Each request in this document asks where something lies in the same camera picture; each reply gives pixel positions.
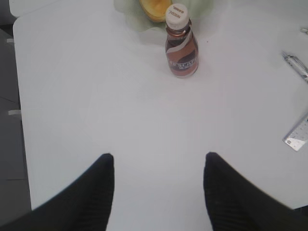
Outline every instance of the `bottle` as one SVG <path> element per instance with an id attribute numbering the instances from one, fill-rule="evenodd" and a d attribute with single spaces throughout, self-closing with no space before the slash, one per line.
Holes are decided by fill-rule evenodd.
<path id="1" fill-rule="evenodd" d="M 198 43 L 192 32 L 186 6 L 172 4 L 166 11 L 166 55 L 171 72 L 180 78 L 198 68 Z"/>

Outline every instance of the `silver pen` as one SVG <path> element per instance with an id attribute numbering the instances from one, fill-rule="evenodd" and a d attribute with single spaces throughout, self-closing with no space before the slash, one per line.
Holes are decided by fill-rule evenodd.
<path id="1" fill-rule="evenodd" d="M 300 28 L 300 32 L 308 35 L 308 28 L 302 27 L 302 28 Z"/>
<path id="2" fill-rule="evenodd" d="M 308 83 L 308 68 L 295 55 L 282 52 L 284 60 Z"/>

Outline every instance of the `white bottle cap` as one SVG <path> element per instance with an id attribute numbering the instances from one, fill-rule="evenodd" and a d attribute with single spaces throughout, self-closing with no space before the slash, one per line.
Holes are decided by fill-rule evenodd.
<path id="1" fill-rule="evenodd" d="M 188 10 L 180 3 L 172 4 L 166 11 L 166 23 L 172 30 L 181 30 L 189 23 Z"/>

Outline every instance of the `orange object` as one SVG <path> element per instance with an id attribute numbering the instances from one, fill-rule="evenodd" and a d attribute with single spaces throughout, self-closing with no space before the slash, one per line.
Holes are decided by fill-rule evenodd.
<path id="1" fill-rule="evenodd" d="M 166 20 L 166 10 L 172 4 L 171 0 L 139 0 L 146 15 L 155 23 Z"/>

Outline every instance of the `ruler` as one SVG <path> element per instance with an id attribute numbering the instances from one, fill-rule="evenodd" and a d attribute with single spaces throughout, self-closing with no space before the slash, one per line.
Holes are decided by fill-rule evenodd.
<path id="1" fill-rule="evenodd" d="M 298 151 L 308 142 L 308 114 L 294 126 L 283 141 L 295 151 Z"/>

